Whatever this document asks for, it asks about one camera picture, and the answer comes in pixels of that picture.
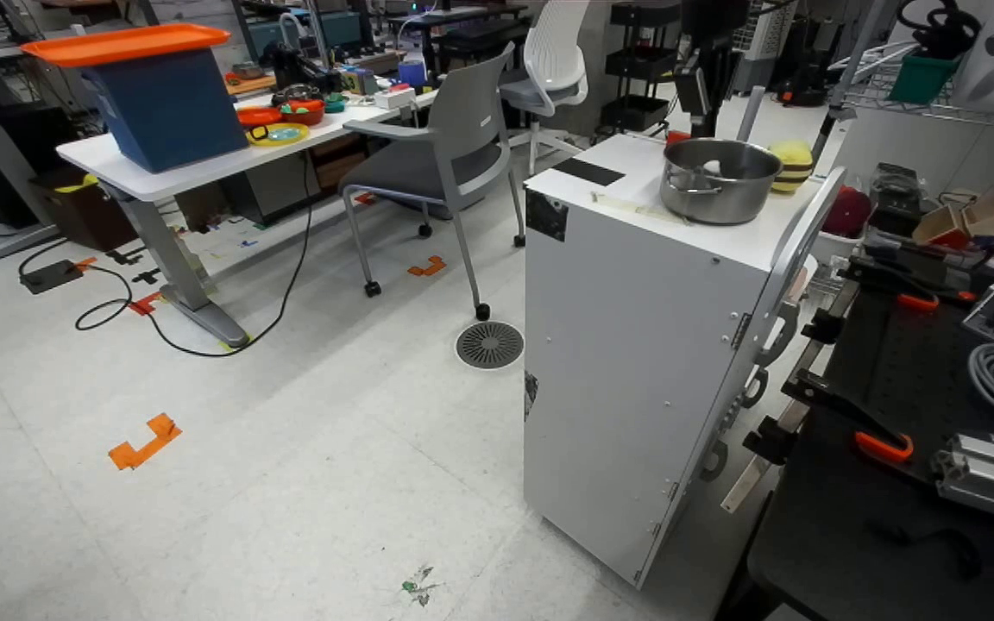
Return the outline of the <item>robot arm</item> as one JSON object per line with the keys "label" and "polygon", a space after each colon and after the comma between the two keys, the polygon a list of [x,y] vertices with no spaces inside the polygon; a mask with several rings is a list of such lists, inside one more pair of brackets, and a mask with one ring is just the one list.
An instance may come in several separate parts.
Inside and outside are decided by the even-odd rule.
{"label": "robot arm", "polygon": [[709,140],[739,64],[735,36],[760,15],[760,0],[678,0],[672,88],[691,130]]}

